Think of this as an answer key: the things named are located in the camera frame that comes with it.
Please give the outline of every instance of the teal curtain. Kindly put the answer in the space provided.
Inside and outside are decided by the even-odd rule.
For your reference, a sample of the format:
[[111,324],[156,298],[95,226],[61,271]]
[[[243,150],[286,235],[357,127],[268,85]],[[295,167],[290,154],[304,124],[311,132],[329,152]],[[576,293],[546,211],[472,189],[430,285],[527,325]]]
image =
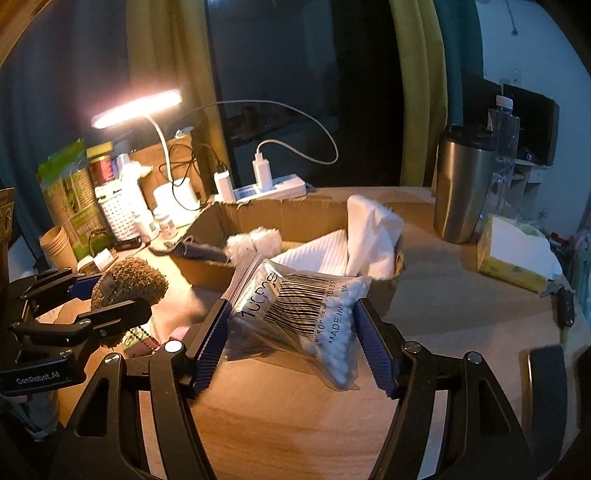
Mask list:
[[476,0],[433,0],[447,69],[447,120],[463,124],[462,70],[483,76],[482,33]]

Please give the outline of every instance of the lamp light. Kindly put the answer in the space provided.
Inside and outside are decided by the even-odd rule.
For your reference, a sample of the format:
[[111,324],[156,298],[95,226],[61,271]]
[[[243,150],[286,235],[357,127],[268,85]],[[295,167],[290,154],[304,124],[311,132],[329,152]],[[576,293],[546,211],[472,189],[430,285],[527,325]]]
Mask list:
[[[150,114],[178,105],[182,101],[183,98],[181,97],[180,90],[166,90],[165,92],[148,95],[116,106],[106,112],[95,115],[91,120],[92,127],[97,129],[111,127],[140,116],[146,118],[152,124],[158,132],[158,137],[162,143],[164,159],[166,161],[166,173],[168,175],[168,183],[156,188],[154,190],[154,197],[158,205],[170,215],[176,226],[188,225],[194,220],[196,212],[199,210],[199,201],[195,196],[188,177],[180,181],[173,179],[166,139],[162,130]],[[177,200],[177,196],[182,199],[182,203]]]
[[146,97],[132,100],[124,105],[116,106],[106,112],[92,117],[92,126],[94,128],[106,128],[112,125],[120,124],[132,118],[146,116],[165,108],[178,105],[183,101],[180,90],[167,90],[166,92],[156,93]]

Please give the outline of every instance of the wall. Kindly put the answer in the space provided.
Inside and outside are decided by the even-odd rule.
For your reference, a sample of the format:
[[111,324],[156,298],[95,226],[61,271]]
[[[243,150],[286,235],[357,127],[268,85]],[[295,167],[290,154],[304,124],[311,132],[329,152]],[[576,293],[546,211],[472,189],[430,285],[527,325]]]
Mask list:
[[554,99],[560,107],[554,165],[540,187],[534,212],[561,236],[576,232],[591,189],[591,77],[559,27],[530,0],[509,0],[519,34],[511,35],[504,0],[476,6],[482,30],[484,75]]
[[27,247],[22,236],[12,244],[8,250],[8,277],[9,281],[21,278],[23,274],[33,274],[35,258]]

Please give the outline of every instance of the tissue box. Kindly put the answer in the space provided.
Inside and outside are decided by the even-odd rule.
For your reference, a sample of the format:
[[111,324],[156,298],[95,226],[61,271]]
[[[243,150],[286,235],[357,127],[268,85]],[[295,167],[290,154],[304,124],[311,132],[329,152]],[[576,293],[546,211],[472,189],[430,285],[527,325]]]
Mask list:
[[[496,232],[493,228],[494,223],[497,222],[510,222],[510,220],[494,215],[487,216],[484,229],[478,241],[478,271],[484,275],[499,278],[519,287],[526,288],[527,290],[541,293],[548,284],[548,279],[545,276],[508,261],[508,256],[505,255],[506,249],[515,248],[516,246],[514,244],[505,245],[506,249],[500,248],[499,245],[496,245],[496,248],[492,248],[493,239],[498,240],[494,238]],[[526,235],[544,237],[539,230],[527,225],[521,227],[520,230]]]

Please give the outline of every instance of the wooden table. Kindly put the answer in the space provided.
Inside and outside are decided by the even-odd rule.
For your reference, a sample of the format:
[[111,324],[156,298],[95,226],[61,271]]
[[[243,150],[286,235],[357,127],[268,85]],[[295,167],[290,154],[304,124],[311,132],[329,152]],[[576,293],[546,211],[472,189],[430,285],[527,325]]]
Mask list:
[[[388,204],[405,220],[405,271],[386,320],[407,339],[433,353],[461,357],[483,354],[522,416],[525,357],[535,347],[559,342],[549,298],[497,281],[475,271],[475,246],[443,242],[433,232],[433,200],[426,189],[320,189],[332,197],[362,193]],[[191,288],[168,258],[140,252],[168,278],[170,288],[154,307],[159,337],[173,327],[199,321],[219,294]],[[569,415],[565,447],[577,434],[573,360],[591,345],[582,311],[568,336]],[[96,368],[104,352],[89,362]],[[364,479],[367,478],[392,421],[396,402],[375,386],[363,355],[359,390],[335,392],[294,364],[289,369],[258,360],[225,362],[211,387],[191,407],[213,469],[220,479]],[[83,386],[60,391],[65,420]],[[144,437],[152,472],[164,477],[150,413],[141,394]],[[434,471],[443,432],[445,393],[439,393],[431,437],[421,474]]]

